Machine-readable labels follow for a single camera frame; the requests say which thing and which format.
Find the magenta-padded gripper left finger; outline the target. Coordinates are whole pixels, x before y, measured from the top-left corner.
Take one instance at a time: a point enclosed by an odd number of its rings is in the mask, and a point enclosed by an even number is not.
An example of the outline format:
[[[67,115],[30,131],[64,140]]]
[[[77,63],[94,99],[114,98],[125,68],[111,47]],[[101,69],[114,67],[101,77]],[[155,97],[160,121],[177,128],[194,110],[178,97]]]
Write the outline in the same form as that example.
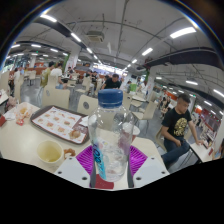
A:
[[[66,158],[54,174],[81,187],[94,188],[96,169],[92,147],[88,146],[75,157]]]

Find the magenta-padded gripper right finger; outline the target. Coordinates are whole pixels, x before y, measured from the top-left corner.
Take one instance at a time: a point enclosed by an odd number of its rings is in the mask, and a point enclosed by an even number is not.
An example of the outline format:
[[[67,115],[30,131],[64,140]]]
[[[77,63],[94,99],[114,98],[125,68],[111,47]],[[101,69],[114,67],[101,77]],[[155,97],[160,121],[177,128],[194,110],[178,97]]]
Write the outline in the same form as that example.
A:
[[[168,174],[169,172],[155,156],[147,157],[138,148],[130,147],[127,171],[129,188],[143,187]]]

